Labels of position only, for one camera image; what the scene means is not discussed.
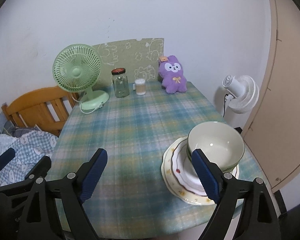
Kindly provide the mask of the glass jar black lid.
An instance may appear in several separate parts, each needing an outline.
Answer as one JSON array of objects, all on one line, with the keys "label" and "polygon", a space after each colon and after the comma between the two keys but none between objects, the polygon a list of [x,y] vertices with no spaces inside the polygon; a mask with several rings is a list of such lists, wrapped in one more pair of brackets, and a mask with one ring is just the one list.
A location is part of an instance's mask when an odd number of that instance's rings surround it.
[{"label": "glass jar black lid", "polygon": [[124,98],[128,96],[129,84],[125,68],[116,68],[111,71],[111,74],[115,96],[117,98]]}]

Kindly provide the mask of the orange wooden chair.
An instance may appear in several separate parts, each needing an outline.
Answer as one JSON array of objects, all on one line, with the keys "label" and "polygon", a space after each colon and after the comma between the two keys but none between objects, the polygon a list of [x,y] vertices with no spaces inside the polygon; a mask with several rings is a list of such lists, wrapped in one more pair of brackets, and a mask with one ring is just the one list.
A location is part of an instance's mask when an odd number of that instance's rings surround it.
[{"label": "orange wooden chair", "polygon": [[19,128],[37,125],[41,130],[59,136],[69,117],[64,99],[74,107],[79,94],[58,86],[41,88],[20,96],[10,105],[3,104],[1,109],[6,119]]}]

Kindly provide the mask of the large green rimmed bowl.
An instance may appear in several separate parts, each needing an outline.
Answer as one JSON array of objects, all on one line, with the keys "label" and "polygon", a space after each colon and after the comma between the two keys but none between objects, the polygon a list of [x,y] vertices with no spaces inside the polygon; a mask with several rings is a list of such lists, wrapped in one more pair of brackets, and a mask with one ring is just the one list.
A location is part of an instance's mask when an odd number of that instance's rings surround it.
[{"label": "large green rimmed bowl", "polygon": [[231,126],[217,121],[194,126],[187,137],[187,148],[190,153],[202,150],[222,171],[233,170],[245,152],[241,135]]}]

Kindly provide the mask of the red trimmed white plate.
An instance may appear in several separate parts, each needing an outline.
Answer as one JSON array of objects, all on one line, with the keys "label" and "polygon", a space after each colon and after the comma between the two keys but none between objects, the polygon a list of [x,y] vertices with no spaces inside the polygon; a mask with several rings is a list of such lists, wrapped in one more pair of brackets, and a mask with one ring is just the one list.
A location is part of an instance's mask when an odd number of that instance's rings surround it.
[{"label": "red trimmed white plate", "polygon": [[[235,161],[240,160],[244,153],[243,141],[229,139],[206,139],[197,145],[223,172],[230,172],[234,177],[239,177],[238,166],[230,167]],[[206,197],[207,194],[198,178],[187,154],[187,141],[184,140],[173,151],[172,169],[177,181],[187,191]]]}]

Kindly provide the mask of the purple plush rabbit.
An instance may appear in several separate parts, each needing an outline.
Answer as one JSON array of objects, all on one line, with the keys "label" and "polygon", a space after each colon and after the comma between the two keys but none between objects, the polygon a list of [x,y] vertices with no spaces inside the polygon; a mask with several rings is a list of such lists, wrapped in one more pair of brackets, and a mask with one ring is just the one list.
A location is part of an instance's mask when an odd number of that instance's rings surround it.
[{"label": "purple plush rabbit", "polygon": [[162,87],[167,94],[185,93],[187,91],[187,79],[179,60],[174,56],[159,57],[159,76],[162,79]]}]

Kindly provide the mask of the yellow floral cream plate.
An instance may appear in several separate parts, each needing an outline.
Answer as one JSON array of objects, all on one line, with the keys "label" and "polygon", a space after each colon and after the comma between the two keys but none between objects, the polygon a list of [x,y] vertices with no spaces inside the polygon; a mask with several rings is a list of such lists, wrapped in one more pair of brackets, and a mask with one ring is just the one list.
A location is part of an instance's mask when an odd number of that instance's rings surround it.
[{"label": "yellow floral cream plate", "polygon": [[187,204],[213,205],[186,154],[187,137],[177,139],[162,158],[161,174],[168,190]]}]

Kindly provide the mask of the green cartoon wall mat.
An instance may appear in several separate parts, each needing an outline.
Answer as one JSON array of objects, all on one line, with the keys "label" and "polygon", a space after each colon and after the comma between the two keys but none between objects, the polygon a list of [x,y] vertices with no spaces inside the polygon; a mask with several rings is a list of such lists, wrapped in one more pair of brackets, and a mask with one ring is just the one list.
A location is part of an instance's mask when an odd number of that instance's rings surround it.
[{"label": "green cartoon wall mat", "polygon": [[94,45],[101,59],[101,75],[94,89],[112,85],[111,71],[124,68],[129,83],[158,78],[159,57],[164,54],[163,38],[122,40]]}]

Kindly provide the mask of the white standing fan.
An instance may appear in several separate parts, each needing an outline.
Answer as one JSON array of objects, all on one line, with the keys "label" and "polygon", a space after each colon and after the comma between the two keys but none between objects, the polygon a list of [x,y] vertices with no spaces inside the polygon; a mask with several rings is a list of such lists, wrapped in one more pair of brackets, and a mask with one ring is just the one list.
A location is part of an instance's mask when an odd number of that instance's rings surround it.
[{"label": "white standing fan", "polygon": [[216,83],[213,104],[223,118],[227,111],[251,116],[255,113],[259,97],[259,86],[251,76],[226,75]]}]

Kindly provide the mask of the plaid blue green tablecloth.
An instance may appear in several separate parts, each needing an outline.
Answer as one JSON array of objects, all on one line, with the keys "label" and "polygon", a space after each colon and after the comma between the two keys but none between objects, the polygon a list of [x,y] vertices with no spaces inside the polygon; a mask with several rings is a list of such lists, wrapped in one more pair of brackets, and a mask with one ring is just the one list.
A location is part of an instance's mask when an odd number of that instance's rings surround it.
[{"label": "plaid blue green tablecloth", "polygon": [[178,233],[206,223],[214,206],[183,202],[161,175],[164,152],[205,121],[222,116],[193,84],[186,93],[167,94],[157,81],[143,96],[117,98],[83,114],[74,107],[52,155],[47,178],[63,178],[104,148],[108,162],[84,209],[101,238],[138,239]]}]

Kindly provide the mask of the green desk fan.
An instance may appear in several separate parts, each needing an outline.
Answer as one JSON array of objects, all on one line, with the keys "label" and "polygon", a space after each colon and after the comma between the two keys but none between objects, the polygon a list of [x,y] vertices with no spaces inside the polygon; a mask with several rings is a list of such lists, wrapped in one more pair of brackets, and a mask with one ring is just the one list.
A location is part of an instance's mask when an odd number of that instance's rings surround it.
[{"label": "green desk fan", "polygon": [[103,90],[93,90],[101,75],[101,59],[96,50],[86,44],[72,44],[56,56],[52,67],[57,85],[69,93],[84,95],[79,101],[82,113],[90,114],[109,100]]}]

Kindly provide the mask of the cotton swab container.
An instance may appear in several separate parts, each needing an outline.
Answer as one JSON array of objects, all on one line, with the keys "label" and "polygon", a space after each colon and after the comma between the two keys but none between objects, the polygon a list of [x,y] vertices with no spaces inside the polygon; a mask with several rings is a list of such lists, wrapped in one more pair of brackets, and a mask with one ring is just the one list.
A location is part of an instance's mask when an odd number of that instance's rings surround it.
[{"label": "cotton swab container", "polygon": [[134,82],[134,89],[137,95],[146,94],[146,80],[145,79],[136,79]]}]

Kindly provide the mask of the blue checkered bear blanket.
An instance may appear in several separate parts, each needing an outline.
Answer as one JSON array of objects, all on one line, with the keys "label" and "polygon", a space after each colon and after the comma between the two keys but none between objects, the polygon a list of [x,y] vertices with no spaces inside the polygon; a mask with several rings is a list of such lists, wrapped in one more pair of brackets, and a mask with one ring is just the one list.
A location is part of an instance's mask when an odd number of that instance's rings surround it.
[{"label": "blue checkered bear blanket", "polygon": [[0,134],[0,155],[8,148],[15,150],[15,157],[0,171],[0,186],[23,181],[43,156],[53,155],[57,140],[44,131],[30,131],[21,137]]}]

